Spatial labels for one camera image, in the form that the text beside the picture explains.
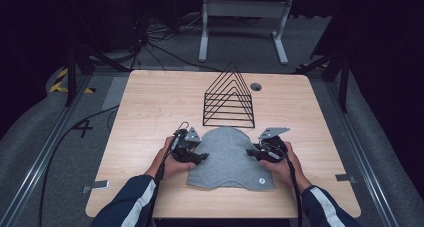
yellow tape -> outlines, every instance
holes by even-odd
[[[50,92],[62,92],[62,93],[68,93],[68,88],[66,87],[60,87],[60,84],[62,83],[62,80],[65,78],[66,74],[68,74],[68,68],[63,67],[63,70],[60,71],[59,75],[57,76],[53,86],[50,88]],[[94,94],[96,92],[96,88],[87,88],[84,93],[86,94]]]

table top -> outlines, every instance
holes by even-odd
[[[218,77],[216,72],[133,71],[97,173],[96,181],[109,180],[109,188],[92,190],[86,213],[95,216],[125,182],[143,174],[164,140],[187,121],[203,136],[216,127],[202,126],[204,93]],[[345,174],[312,87],[305,76],[242,74],[250,91],[256,128],[239,128],[252,143],[267,127],[290,127],[280,135],[290,141],[310,181],[329,191],[354,217],[360,208]],[[161,182],[153,216],[156,218],[296,218],[293,190],[274,178],[276,189],[242,188],[205,190],[186,184],[187,172]]]

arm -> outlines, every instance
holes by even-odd
[[[159,150],[144,175],[129,179],[112,202],[97,214],[91,223],[92,227],[145,225],[149,215],[150,202],[156,189],[154,178],[171,140],[172,137],[166,139],[164,147]],[[165,160],[163,178],[167,179],[176,172],[189,170],[194,166],[194,163],[177,162],[172,155],[169,155]]]
[[[327,191],[314,185],[303,191],[302,207],[312,226],[360,226]]]
[[[91,226],[143,226],[155,188],[150,175],[132,177],[112,202],[97,214]]]
[[[360,226],[352,216],[340,208],[327,191],[312,185],[303,174],[302,166],[293,152],[293,147],[289,142],[285,142],[285,144],[288,150],[287,154],[296,170],[296,182],[302,196],[303,212],[308,216],[311,225],[314,227],[330,226],[329,223],[331,223],[331,226]],[[261,164],[279,176],[286,184],[293,185],[286,159],[278,163],[261,160]]]

wire file organizer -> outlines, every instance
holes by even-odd
[[[252,95],[234,63],[206,90],[203,125],[255,128]]]

striped sleeve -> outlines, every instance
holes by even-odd
[[[303,212],[313,227],[360,226],[324,189],[311,186],[302,193]]]
[[[155,188],[151,176],[132,177],[112,202],[97,214],[90,226],[144,226]]]

